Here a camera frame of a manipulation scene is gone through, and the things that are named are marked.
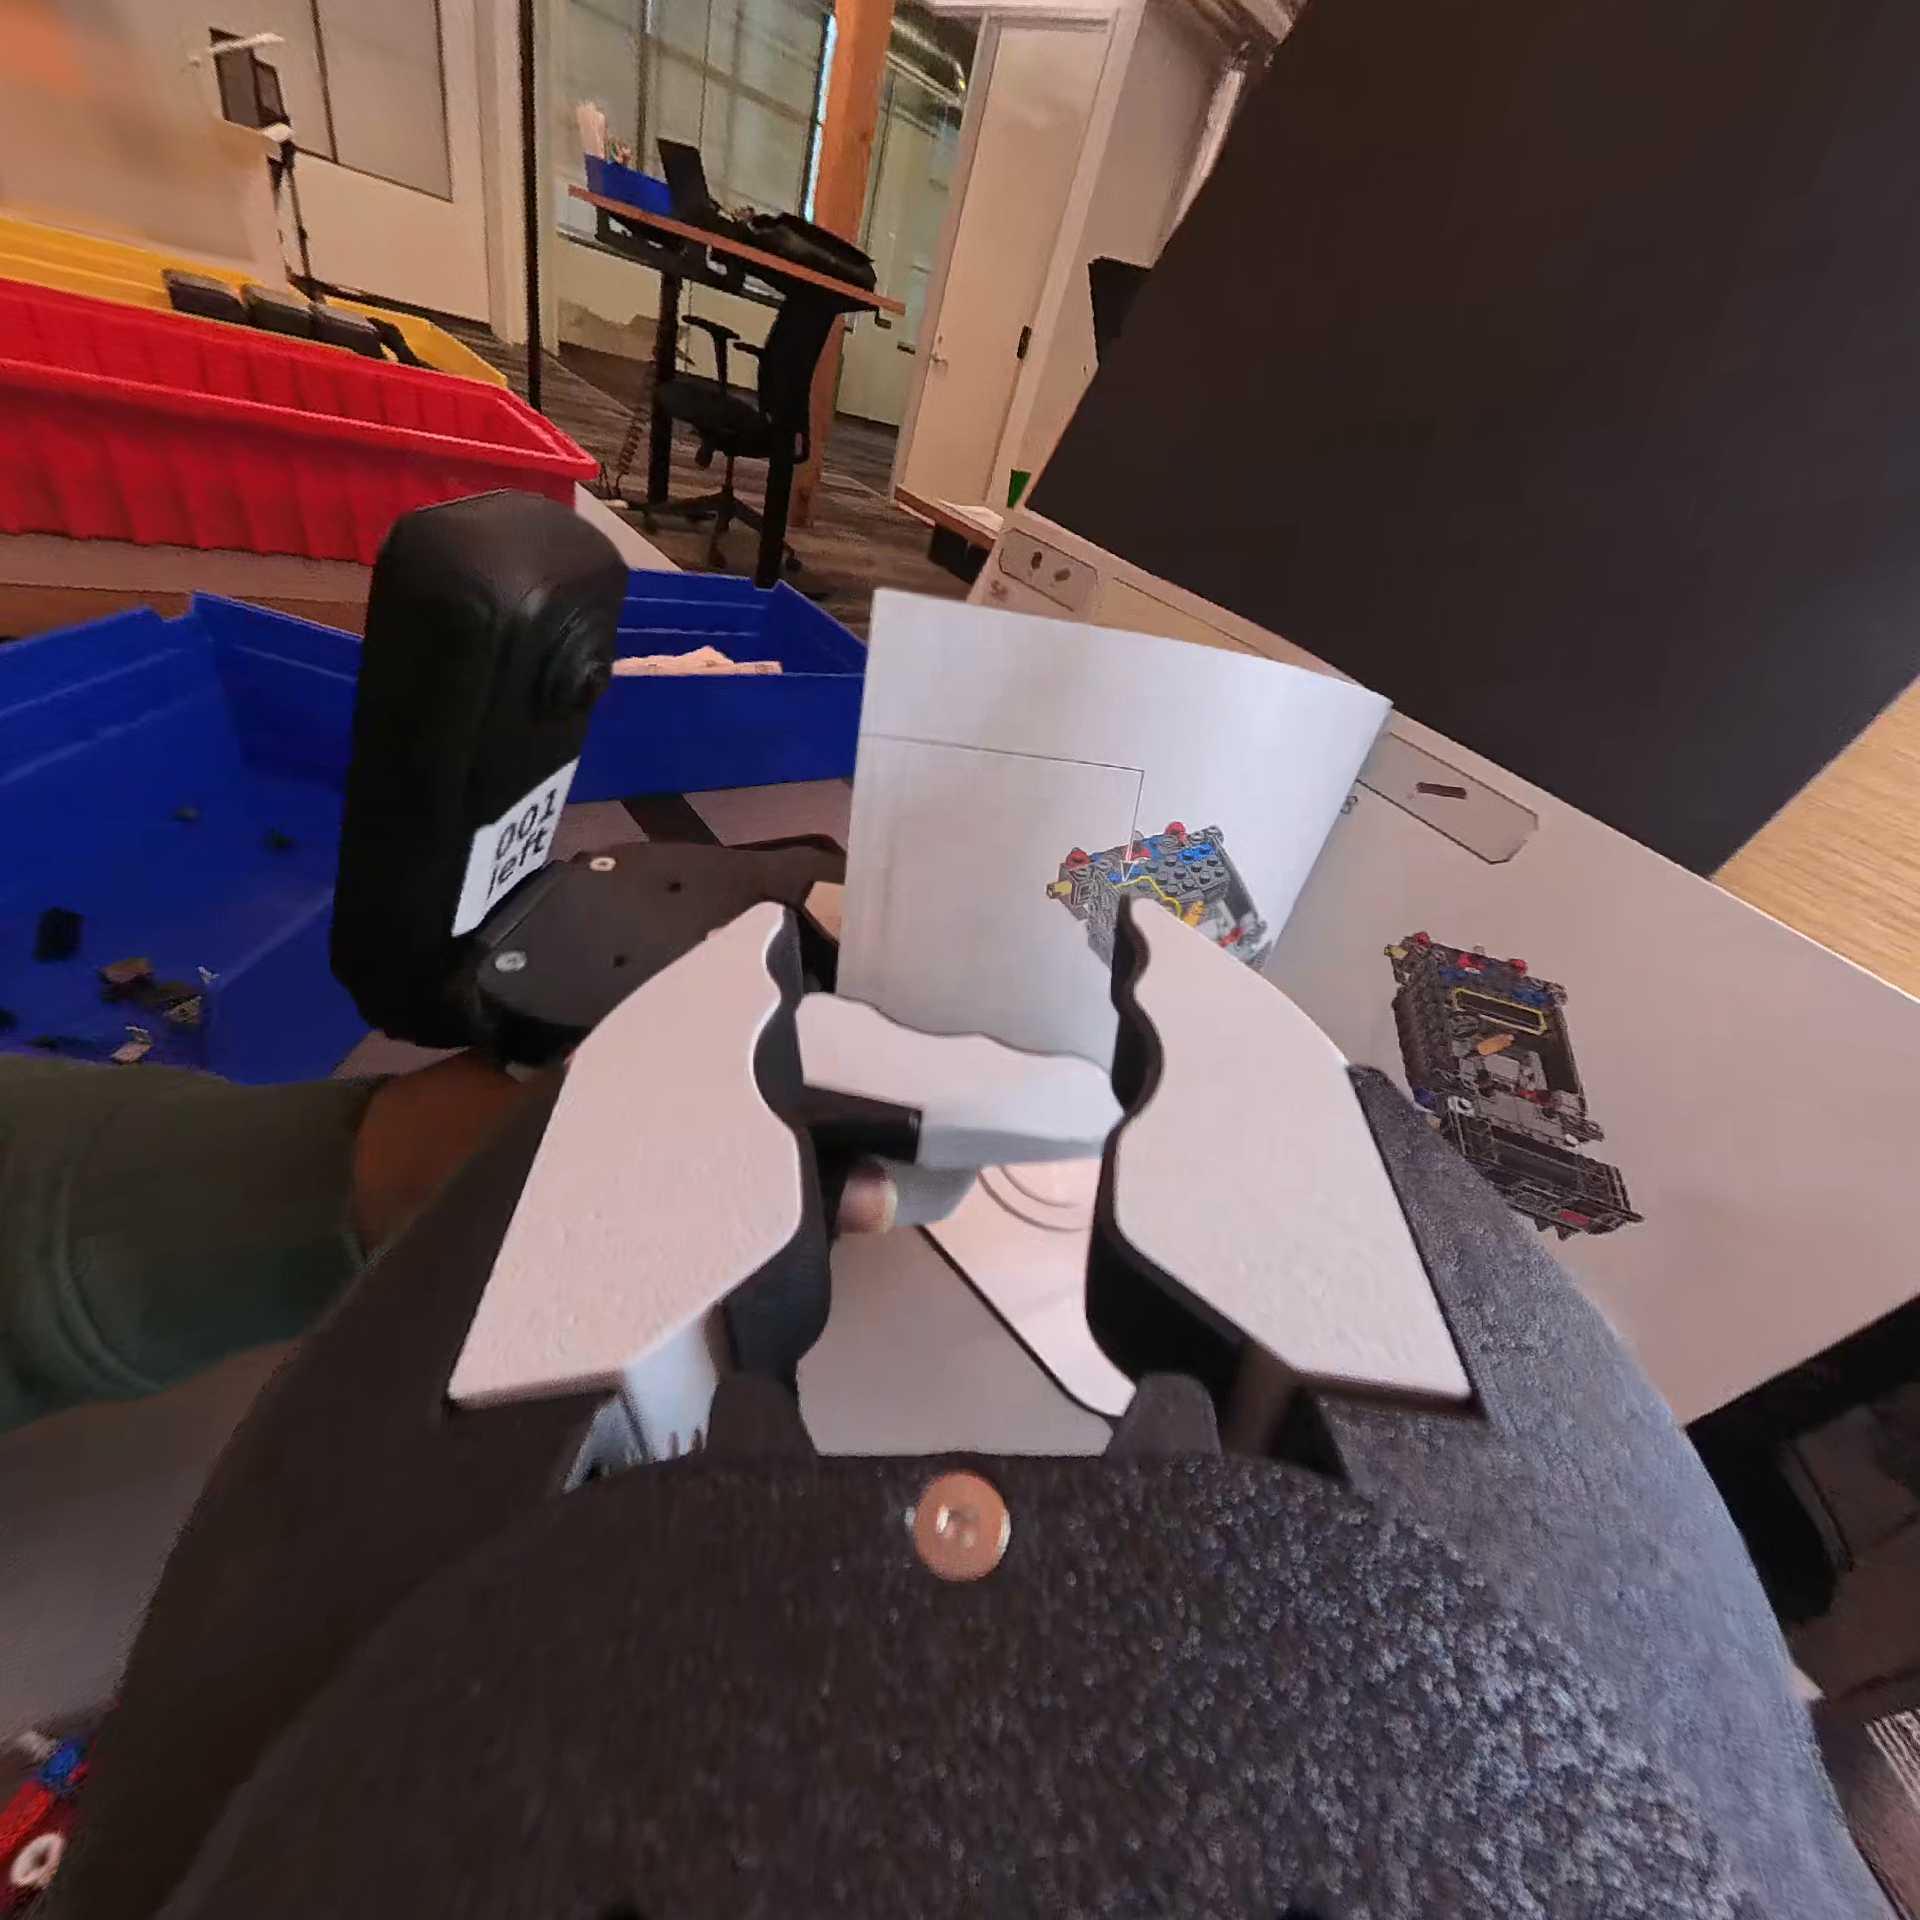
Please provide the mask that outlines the partly built lego car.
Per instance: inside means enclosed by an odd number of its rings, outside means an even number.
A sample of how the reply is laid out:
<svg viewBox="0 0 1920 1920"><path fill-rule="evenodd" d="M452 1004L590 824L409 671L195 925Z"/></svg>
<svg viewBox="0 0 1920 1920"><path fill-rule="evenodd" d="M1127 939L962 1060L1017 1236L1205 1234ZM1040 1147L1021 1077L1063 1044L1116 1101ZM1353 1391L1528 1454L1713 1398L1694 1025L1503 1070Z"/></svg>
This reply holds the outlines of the partly built lego car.
<svg viewBox="0 0 1920 1920"><path fill-rule="evenodd" d="M92 1730L27 1726L4 1740L4 1917L47 1897L78 1824Z"/></svg>

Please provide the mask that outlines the black partition panel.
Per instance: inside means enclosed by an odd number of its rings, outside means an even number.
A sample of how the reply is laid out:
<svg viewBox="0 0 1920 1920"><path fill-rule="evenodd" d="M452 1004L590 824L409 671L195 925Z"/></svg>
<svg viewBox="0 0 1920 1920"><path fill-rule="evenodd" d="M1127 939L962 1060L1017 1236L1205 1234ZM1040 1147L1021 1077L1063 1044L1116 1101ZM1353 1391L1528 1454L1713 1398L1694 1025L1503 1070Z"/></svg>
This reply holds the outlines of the black partition panel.
<svg viewBox="0 0 1920 1920"><path fill-rule="evenodd" d="M1918 4L1309 4L1030 507L1717 873L1918 682Z"/></svg>

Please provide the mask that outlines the black standing desk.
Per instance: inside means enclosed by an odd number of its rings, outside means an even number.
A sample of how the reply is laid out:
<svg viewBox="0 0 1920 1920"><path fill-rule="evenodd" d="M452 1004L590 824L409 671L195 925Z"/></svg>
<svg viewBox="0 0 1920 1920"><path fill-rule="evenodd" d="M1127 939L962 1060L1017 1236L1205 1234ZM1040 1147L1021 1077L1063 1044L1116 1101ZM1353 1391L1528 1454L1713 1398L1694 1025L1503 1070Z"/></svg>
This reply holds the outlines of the black standing desk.
<svg viewBox="0 0 1920 1920"><path fill-rule="evenodd" d="M758 298L770 300L778 311L778 294L770 280L760 280L758 270L770 270L773 260L752 249L748 224L755 219L731 219L724 215L699 169L699 155L693 148L674 141L671 155L676 155L680 172L674 183L693 189L693 215L684 211L661 211L645 207L624 194L626 183L637 183L635 169L624 169L610 161L588 155L588 186L572 186L568 195L581 207L595 208L595 245L600 250L614 250L631 264L651 268L661 276L661 312L658 312L658 347L652 347L652 386L651 406L658 392L661 371L697 371L711 374L717 358L709 347L709 334L693 326L684 306L684 294L688 287L722 291L731 298ZM903 302L889 300L881 291L876 294L876 312L885 321L903 317ZM668 515L661 507L668 499L697 499L722 491L724 463L697 459L697 435L688 428L674 428L671 450L651 450L651 407L646 407L646 491L640 496L640 520L646 526L661 526L664 520L680 521L705 521L711 532L711 515L701 512L697 520Z"/></svg>

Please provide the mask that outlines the small lego bricks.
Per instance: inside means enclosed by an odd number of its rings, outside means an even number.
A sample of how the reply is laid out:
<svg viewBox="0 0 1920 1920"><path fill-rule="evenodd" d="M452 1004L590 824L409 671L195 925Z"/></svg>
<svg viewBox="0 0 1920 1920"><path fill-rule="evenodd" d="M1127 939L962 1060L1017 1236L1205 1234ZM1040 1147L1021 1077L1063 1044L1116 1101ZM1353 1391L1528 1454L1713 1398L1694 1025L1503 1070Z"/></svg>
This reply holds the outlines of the small lego bricks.
<svg viewBox="0 0 1920 1920"><path fill-rule="evenodd" d="M86 914L42 908L12 1012L27 1056L106 1066L205 1066L205 978L164 977L151 958L86 958Z"/></svg>

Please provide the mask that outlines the person's left hand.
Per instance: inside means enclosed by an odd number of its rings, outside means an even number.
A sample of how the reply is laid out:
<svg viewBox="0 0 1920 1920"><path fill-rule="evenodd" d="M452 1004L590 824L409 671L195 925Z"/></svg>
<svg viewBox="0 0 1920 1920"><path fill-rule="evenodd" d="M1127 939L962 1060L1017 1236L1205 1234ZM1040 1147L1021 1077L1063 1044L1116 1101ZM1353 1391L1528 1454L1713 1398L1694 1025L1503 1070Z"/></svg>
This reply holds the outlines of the person's left hand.
<svg viewBox="0 0 1920 1920"><path fill-rule="evenodd" d="M508 1066L480 1052L383 1077L351 1148L351 1229L362 1256L387 1250L555 1081L555 1066Z"/></svg>

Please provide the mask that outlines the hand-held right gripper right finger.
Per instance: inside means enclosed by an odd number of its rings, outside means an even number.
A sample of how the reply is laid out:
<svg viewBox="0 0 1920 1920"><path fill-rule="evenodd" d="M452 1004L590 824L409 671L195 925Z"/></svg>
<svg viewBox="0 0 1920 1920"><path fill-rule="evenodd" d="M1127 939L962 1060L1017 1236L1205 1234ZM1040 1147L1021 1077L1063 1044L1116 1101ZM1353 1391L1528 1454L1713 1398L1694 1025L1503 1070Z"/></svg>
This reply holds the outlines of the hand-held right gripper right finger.
<svg viewBox="0 0 1920 1920"><path fill-rule="evenodd" d="M1083 1303L1137 1383L1199 1381L1235 1454L1292 1405L1477 1408L1338 1044L1157 904L1114 935L1114 1091Z"/></svg>

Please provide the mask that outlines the beige wooden chair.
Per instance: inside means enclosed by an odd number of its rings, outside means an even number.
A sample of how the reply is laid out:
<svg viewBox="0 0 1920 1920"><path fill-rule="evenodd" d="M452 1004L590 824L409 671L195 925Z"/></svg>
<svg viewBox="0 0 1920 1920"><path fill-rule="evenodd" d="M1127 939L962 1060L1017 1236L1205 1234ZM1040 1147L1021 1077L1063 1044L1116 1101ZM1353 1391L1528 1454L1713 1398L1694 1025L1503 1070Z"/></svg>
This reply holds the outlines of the beige wooden chair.
<svg viewBox="0 0 1920 1920"><path fill-rule="evenodd" d="M1918 684L1753 834L1714 883L1918 997Z"/></svg>

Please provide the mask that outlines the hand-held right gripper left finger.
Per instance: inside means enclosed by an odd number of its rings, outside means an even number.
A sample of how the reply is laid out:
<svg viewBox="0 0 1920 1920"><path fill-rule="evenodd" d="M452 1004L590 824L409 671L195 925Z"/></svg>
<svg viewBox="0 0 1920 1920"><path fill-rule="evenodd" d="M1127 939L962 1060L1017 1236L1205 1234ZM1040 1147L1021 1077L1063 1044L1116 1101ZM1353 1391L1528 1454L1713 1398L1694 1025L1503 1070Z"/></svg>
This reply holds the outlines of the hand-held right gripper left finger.
<svg viewBox="0 0 1920 1920"><path fill-rule="evenodd" d="M448 1395L607 1391L635 1447L701 1447L718 1381L796 1381L830 1318L830 1213L796 1127L800 939L758 902L581 1041Z"/></svg>

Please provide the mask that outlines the white book stand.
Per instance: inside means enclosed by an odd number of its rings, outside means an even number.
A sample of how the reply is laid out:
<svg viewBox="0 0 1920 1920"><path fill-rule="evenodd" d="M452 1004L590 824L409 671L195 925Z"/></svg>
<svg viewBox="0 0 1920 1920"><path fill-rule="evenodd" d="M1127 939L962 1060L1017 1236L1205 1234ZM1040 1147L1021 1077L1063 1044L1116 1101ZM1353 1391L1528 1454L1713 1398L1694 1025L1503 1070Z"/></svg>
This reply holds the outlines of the white book stand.
<svg viewBox="0 0 1920 1920"><path fill-rule="evenodd" d="M1097 1173L1097 1158L987 1166L922 1232L1076 1405L1116 1421L1137 1388L1083 1303Z"/></svg>

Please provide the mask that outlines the black swivel office chair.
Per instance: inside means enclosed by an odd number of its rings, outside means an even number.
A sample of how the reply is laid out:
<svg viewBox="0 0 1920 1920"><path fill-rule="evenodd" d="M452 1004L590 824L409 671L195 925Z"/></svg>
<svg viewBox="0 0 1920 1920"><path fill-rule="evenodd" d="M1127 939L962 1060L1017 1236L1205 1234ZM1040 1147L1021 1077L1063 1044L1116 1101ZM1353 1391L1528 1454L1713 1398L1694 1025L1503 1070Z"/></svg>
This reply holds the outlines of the black swivel office chair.
<svg viewBox="0 0 1920 1920"><path fill-rule="evenodd" d="M697 459L722 459L718 494L668 499L661 512L711 515L709 557L722 557L729 526L758 532L755 584L773 586L796 564L786 521L796 469L815 455L815 383L839 321L876 311L880 270L859 245L803 222L767 215L748 224L752 249L773 268L758 270L778 294L760 342L735 326L688 317L709 334L717 371L661 371L651 406L651 450L671 450L674 428L697 435Z"/></svg>

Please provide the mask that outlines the blue plastic bin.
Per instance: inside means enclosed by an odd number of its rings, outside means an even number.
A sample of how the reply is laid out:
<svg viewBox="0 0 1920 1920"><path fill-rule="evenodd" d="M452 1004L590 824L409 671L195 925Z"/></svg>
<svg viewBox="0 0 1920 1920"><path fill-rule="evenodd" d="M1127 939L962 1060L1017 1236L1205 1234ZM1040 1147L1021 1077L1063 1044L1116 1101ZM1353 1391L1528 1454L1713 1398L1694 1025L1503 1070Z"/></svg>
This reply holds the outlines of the blue plastic bin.
<svg viewBox="0 0 1920 1920"><path fill-rule="evenodd" d="M856 769L865 644L790 584L631 571L617 655L718 646L780 658L778 679L610 679L572 779L576 802L835 779Z"/></svg>
<svg viewBox="0 0 1920 1920"><path fill-rule="evenodd" d="M355 662L355 637L227 598L4 646L4 1056L27 1056L33 925L63 904L86 958L205 978L205 1070L351 1059L365 1023L327 935Z"/></svg>

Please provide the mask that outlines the yellow plastic bin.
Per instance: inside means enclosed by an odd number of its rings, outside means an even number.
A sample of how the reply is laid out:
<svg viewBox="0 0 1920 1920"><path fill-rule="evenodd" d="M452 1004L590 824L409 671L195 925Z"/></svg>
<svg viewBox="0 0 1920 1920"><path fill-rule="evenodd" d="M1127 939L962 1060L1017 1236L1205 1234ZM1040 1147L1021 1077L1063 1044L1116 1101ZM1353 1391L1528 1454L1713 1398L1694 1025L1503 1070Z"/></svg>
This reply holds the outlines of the yellow plastic bin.
<svg viewBox="0 0 1920 1920"><path fill-rule="evenodd" d="M191 274L223 284L231 294L258 280L242 268L218 268L202 258L158 250L126 239L90 236L78 229L55 229L21 211L4 211L4 276L54 287L78 298L135 302L143 311L166 311L166 274ZM448 334L441 324L417 312L398 312L354 298L316 294L313 302L339 312L355 312L368 324L389 326L404 340L417 366L508 387L511 379Z"/></svg>

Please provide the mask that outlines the open instruction booklet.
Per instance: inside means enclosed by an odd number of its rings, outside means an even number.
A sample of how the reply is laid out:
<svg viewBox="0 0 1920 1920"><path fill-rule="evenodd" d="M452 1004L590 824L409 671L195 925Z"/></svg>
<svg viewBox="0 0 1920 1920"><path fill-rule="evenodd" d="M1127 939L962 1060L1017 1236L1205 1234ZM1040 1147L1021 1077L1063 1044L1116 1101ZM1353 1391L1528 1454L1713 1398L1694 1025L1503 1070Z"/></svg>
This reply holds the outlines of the open instruction booklet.
<svg viewBox="0 0 1920 1920"><path fill-rule="evenodd" d="M1175 910L1480 1161L1682 1421L1918 1388L1918 1000L1175 586L876 592L839 990L1110 1066Z"/></svg>

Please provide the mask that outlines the red plastic bin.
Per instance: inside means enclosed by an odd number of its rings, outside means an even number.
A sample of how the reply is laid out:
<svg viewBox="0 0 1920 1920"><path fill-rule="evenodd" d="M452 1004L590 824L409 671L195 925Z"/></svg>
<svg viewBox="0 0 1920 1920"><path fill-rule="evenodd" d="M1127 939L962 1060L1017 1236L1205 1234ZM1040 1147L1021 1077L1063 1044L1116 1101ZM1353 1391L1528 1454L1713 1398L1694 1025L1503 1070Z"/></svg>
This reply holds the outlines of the red plastic bin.
<svg viewBox="0 0 1920 1920"><path fill-rule="evenodd" d="M6 536L377 560L413 508L595 474L484 379L4 284Z"/></svg>

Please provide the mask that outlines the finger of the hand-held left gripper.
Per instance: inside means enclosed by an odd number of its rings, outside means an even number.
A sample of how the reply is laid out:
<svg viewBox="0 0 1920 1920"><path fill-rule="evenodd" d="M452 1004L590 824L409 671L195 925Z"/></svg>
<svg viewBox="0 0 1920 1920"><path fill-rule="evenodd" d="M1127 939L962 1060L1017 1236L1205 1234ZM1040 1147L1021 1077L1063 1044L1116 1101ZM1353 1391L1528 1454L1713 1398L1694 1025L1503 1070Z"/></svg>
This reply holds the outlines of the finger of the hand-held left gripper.
<svg viewBox="0 0 1920 1920"><path fill-rule="evenodd" d="M1093 1158L1122 1124L1110 1075L983 1035L927 1035L827 994L800 1000L815 1119L856 1148L941 1173Z"/></svg>

